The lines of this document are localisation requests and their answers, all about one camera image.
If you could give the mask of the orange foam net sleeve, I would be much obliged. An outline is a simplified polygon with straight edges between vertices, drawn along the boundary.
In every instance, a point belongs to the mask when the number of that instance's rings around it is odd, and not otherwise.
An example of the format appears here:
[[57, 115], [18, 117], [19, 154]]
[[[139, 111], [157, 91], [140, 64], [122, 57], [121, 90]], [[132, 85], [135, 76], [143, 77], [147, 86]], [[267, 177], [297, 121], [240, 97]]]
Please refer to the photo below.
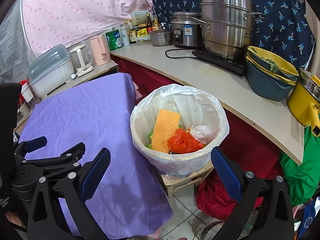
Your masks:
[[157, 114], [153, 134], [151, 137], [151, 149], [158, 152], [169, 153], [168, 139], [179, 128], [181, 114], [165, 109], [160, 109]]

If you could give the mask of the yellow green snack bag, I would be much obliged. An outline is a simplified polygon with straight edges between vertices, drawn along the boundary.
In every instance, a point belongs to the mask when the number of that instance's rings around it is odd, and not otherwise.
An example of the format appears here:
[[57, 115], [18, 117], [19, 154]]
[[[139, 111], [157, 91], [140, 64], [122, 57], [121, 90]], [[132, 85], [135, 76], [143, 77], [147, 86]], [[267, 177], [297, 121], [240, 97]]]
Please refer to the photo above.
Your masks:
[[177, 130], [183, 129], [183, 127], [178, 124], [177, 127], [172, 128], [171, 126], [166, 127], [156, 127], [148, 135], [150, 143], [147, 144], [147, 148], [154, 151], [163, 152], [170, 154], [172, 152], [171, 148], [168, 146], [168, 140], [172, 138]]

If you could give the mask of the large steel steamer pot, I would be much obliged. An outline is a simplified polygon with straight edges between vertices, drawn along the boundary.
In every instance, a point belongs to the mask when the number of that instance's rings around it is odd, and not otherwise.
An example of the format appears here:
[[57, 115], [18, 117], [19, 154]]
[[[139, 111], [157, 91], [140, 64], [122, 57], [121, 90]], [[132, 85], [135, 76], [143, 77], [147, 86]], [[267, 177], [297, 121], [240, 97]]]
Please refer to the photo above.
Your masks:
[[201, 0], [202, 37], [205, 50], [227, 59], [241, 58], [254, 42], [256, 24], [266, 15], [251, 0]]

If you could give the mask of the red plastic bag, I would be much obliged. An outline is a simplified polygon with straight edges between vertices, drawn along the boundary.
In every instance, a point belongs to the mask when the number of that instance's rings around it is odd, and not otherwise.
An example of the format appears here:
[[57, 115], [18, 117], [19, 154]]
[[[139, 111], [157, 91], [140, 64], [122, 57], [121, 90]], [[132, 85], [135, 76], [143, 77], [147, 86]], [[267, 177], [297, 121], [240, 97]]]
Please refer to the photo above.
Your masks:
[[167, 145], [169, 150], [176, 154], [193, 153], [205, 147], [205, 144], [183, 128], [176, 129], [175, 134], [167, 140]]

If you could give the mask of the lidded white dish rack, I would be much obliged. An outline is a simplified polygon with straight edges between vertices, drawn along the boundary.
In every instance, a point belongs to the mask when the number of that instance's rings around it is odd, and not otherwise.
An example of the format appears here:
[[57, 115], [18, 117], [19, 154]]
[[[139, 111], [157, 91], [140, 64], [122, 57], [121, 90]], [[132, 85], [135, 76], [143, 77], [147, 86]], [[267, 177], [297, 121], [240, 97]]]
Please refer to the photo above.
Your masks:
[[57, 87], [67, 83], [74, 73], [72, 59], [64, 45], [54, 46], [29, 66], [29, 85], [39, 98], [45, 98]]

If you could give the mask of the dark soy sauce bottle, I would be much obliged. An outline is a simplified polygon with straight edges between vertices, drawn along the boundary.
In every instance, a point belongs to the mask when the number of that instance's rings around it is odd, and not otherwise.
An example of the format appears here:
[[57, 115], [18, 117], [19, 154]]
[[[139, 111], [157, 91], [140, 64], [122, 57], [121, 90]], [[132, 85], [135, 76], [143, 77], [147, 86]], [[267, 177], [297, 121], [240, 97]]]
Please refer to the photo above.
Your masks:
[[136, 43], [136, 30], [131, 20], [129, 20], [127, 23], [127, 32], [130, 39], [130, 43]]

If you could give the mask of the small steel pot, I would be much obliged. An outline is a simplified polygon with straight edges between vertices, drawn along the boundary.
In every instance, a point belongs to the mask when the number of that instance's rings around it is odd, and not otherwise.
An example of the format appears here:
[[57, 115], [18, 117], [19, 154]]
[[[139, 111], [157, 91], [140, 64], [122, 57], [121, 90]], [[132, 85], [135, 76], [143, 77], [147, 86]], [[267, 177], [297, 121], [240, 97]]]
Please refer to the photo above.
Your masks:
[[153, 46], [163, 47], [171, 45], [173, 33], [171, 30], [155, 30], [150, 33], [150, 41]]

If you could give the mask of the white cup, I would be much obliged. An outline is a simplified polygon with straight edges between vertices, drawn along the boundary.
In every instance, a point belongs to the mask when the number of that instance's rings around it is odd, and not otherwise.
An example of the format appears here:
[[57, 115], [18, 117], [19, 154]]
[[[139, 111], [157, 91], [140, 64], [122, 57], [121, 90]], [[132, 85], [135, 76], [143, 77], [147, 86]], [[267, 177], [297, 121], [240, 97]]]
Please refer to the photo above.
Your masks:
[[34, 95], [27, 83], [22, 86], [21, 94], [26, 102], [30, 102], [34, 98]]

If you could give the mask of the purple tablecloth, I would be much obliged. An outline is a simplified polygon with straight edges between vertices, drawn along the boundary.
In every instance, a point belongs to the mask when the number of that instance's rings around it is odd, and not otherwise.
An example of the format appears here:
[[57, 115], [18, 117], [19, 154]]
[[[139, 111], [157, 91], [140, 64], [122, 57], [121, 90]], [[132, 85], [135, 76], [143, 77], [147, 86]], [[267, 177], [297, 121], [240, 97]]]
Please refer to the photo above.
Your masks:
[[136, 93], [129, 74], [116, 73], [56, 94], [34, 107], [22, 141], [41, 136], [47, 145], [27, 159], [57, 157], [83, 142], [81, 163], [102, 148], [111, 163], [86, 206], [109, 239], [157, 236], [173, 211], [149, 161], [135, 148], [130, 115]]

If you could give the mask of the stacked teal yellow bowls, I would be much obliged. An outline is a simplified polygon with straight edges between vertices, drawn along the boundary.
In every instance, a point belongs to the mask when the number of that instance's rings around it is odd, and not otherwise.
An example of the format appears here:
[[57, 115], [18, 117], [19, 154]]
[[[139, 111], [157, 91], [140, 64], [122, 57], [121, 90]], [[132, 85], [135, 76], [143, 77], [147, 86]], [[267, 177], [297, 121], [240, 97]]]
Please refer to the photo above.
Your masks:
[[299, 74], [282, 57], [258, 47], [247, 47], [247, 80], [259, 96], [282, 101], [295, 88]]

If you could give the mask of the white tissue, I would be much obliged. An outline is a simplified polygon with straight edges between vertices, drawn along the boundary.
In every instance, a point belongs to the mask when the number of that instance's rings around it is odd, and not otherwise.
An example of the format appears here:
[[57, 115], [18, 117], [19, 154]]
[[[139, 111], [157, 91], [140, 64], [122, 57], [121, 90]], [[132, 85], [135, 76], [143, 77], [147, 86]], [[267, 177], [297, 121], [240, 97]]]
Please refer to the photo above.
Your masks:
[[191, 126], [190, 134], [194, 139], [206, 145], [208, 144], [211, 132], [206, 125], [199, 125]]

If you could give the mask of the pink electric kettle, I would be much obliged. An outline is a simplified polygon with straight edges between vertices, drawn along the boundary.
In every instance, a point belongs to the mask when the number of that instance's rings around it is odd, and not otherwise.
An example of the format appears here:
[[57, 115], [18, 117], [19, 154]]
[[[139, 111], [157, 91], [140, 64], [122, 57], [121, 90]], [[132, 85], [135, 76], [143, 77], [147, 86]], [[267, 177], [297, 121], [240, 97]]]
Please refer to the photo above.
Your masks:
[[96, 66], [103, 65], [111, 60], [110, 52], [103, 35], [96, 36], [90, 39], [89, 42]]

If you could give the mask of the white lined trash bin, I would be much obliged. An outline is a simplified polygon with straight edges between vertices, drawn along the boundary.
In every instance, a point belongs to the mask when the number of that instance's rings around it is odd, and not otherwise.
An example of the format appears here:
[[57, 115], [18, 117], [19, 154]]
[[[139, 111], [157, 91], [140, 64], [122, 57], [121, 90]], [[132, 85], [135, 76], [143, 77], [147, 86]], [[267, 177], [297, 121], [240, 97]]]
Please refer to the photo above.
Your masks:
[[[208, 144], [193, 153], [170, 154], [147, 148], [160, 109], [180, 113], [180, 125], [187, 132], [191, 126], [206, 125], [211, 135]], [[211, 150], [220, 146], [229, 134], [229, 123], [220, 102], [213, 95], [190, 86], [176, 84], [154, 90], [134, 107], [130, 116], [132, 141], [137, 150], [162, 174], [186, 176], [203, 168]]]

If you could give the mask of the blue patterned wall cloth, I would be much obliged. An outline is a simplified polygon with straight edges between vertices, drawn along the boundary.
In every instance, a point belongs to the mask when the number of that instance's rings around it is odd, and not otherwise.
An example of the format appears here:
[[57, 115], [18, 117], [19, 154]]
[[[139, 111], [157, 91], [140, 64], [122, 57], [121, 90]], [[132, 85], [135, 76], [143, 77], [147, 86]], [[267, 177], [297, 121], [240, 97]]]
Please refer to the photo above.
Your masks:
[[[201, 0], [152, 0], [159, 22], [172, 28], [177, 11], [200, 12]], [[269, 50], [295, 66], [306, 69], [316, 41], [305, 19], [306, 6], [298, 0], [255, 0], [257, 12], [266, 18], [257, 20], [254, 46]]]

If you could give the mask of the pink dotted curtain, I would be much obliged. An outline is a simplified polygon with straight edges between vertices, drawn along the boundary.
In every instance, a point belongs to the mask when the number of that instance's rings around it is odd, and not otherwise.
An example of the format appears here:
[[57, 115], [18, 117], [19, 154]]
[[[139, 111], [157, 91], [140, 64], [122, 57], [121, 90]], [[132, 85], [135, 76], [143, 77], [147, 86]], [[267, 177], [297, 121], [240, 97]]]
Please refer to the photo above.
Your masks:
[[40, 56], [117, 27], [151, 5], [152, 0], [22, 0], [22, 16], [31, 51]]

